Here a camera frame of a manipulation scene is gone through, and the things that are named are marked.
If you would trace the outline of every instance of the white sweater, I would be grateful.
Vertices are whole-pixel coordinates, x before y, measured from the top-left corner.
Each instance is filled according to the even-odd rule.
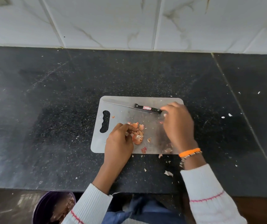
[[[197,224],[247,223],[208,164],[192,170],[182,170],[180,173]],[[101,224],[112,198],[90,184],[62,224]],[[124,223],[142,222],[127,219]]]

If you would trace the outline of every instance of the white plastic cutting board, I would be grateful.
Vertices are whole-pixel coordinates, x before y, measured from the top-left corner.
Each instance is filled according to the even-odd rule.
[[[91,150],[95,153],[105,152],[106,139],[109,133],[117,125],[117,123],[125,124],[127,122],[138,122],[144,124],[145,129],[144,139],[141,144],[134,145],[134,154],[142,154],[141,149],[146,147],[146,154],[164,154],[164,150],[171,147],[170,141],[164,131],[163,125],[160,123],[164,120],[162,114],[150,113],[142,110],[136,110],[133,108],[110,104],[104,102],[105,99],[114,99],[119,101],[126,101],[129,103],[139,104],[143,106],[149,106],[154,108],[160,108],[173,101],[183,104],[180,98],[169,97],[120,97],[120,96],[103,96],[99,101],[96,122],[94,126],[93,138],[91,143]],[[101,133],[100,129],[103,123],[103,111],[110,112],[109,128],[107,132]],[[176,150],[173,150],[171,154],[178,154]]]

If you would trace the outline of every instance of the orange bracelet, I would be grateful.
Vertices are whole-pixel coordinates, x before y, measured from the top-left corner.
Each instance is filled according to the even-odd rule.
[[[184,151],[184,152],[180,153],[180,154],[179,154],[179,157],[180,157],[180,158],[184,158],[184,157],[186,157],[186,156],[188,156],[188,155],[190,155],[190,154],[193,154],[193,153],[195,153],[195,152],[200,152],[200,151],[201,151],[200,148],[191,149],[191,150]]]

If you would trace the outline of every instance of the black knife handle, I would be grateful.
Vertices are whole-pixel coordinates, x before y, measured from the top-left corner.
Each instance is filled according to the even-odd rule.
[[[139,109],[139,110],[143,110],[143,111],[147,111],[147,112],[153,112],[153,113],[157,113],[157,114],[161,114],[162,110],[161,109],[157,109],[157,108],[153,108],[153,107],[148,107],[148,106],[142,106],[142,105],[138,105],[135,104],[134,105],[135,109]]]

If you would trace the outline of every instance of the right hand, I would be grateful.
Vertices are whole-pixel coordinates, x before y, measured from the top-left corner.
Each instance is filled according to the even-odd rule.
[[[186,106],[172,102],[160,109],[168,112],[164,114],[164,129],[178,152],[198,148],[194,139],[194,121]]]

